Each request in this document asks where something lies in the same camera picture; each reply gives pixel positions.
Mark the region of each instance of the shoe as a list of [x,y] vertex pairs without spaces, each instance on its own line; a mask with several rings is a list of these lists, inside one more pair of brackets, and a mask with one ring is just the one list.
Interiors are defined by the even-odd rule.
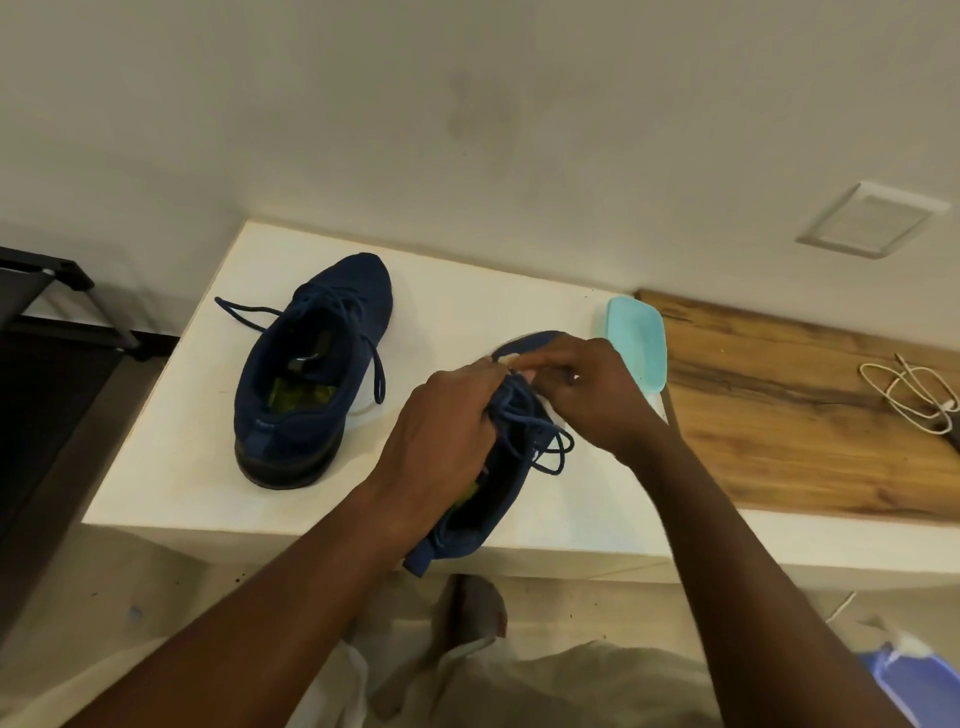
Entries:
[[[324,474],[344,437],[347,412],[373,360],[373,398],[387,381],[376,352],[394,308],[379,257],[345,257],[304,283],[283,310],[215,298],[237,321],[262,331],[234,400],[234,452],[257,485],[289,490]],[[277,316],[260,327],[237,311]]]
[[[559,331],[541,331],[505,344],[494,359],[531,352]],[[530,469],[559,475],[573,437],[556,425],[523,375],[509,374],[493,393],[487,414],[496,428],[496,443],[470,491],[455,503],[407,554],[405,569],[423,576],[434,559],[467,556],[479,548],[513,505]],[[556,468],[541,465],[544,453],[560,456]]]

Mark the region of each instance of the wooden board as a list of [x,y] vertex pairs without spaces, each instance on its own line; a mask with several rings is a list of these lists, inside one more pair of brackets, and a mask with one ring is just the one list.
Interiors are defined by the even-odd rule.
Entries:
[[857,371],[895,367],[899,352],[957,390],[960,352],[637,297],[666,325],[677,426],[737,505],[960,522],[960,453],[905,421]]

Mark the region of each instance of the shoelace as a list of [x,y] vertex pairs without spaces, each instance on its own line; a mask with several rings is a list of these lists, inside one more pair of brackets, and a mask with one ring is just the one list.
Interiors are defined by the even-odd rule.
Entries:
[[[318,285],[318,286],[301,286],[294,293],[293,303],[297,305],[309,305],[313,301],[320,299],[323,303],[328,304],[333,308],[337,313],[343,316],[345,321],[351,321],[351,317],[348,310],[348,304],[352,305],[359,317],[362,319],[364,317],[365,308],[363,297],[360,296],[353,288],[339,285]],[[219,296],[214,296],[213,300],[223,308],[230,316],[239,321],[244,326],[253,328],[260,333],[266,331],[266,327],[262,327],[259,324],[255,324],[253,321],[244,318],[237,311],[248,311],[250,313],[272,313],[275,316],[279,316],[283,311],[278,311],[275,308],[270,308],[263,305],[242,305],[240,303],[232,303],[230,301],[225,301]],[[367,342],[367,346],[370,347],[370,353],[373,359],[373,401],[377,404],[383,404],[384,399],[387,396],[387,376],[383,371],[383,363],[380,361],[380,354],[376,351],[375,343],[368,337],[366,334],[361,333],[360,338]]]
[[[566,454],[573,450],[573,436],[559,425],[555,425],[549,419],[537,417],[537,395],[527,384],[522,375],[509,375],[500,385],[503,390],[498,396],[494,396],[491,402],[493,418],[502,419],[508,423],[523,425],[528,428],[530,434],[535,440],[539,440],[546,435],[550,436],[548,444],[556,443],[556,447],[546,447],[537,452],[534,461],[531,464],[533,468],[541,473],[548,475],[559,475],[564,469]],[[516,450],[510,438],[505,432],[497,429],[496,439],[507,448],[514,457],[522,460],[523,455]],[[540,456],[548,453],[560,455],[560,464],[555,469],[547,468],[541,465],[538,460]]]

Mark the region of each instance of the white countertop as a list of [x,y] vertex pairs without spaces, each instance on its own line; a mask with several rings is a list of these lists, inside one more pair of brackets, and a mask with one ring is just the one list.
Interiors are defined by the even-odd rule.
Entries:
[[[233,395],[257,332],[214,296],[283,308],[293,290],[340,258],[381,256],[394,314],[380,346],[386,401],[372,401],[372,372],[348,416],[347,434],[324,477],[295,491],[250,483],[233,457]],[[531,279],[257,223],[243,228],[200,302],[154,392],[113,462],[84,522],[113,526],[204,555],[204,539],[237,544],[275,535],[274,550],[333,508],[373,467],[411,390],[531,331],[599,333],[616,294]],[[272,317],[262,316],[262,323]],[[745,512],[782,564],[838,570],[960,574],[960,529],[767,512]],[[627,574],[669,557],[660,521],[633,476],[583,440],[560,476],[531,471],[486,544],[497,553],[577,551],[594,577]],[[225,558],[223,548],[211,559]],[[651,561],[650,557],[659,557]],[[950,578],[933,581],[950,581]]]

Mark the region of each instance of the shoe sole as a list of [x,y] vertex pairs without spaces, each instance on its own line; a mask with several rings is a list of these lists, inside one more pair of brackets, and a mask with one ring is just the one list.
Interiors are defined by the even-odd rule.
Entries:
[[344,429],[341,428],[320,453],[312,455],[306,461],[300,460],[296,464],[267,463],[247,457],[240,449],[239,442],[234,442],[233,453],[236,455],[240,472],[251,483],[272,491],[293,491],[313,485],[324,475],[333,458],[337,456],[343,440]]

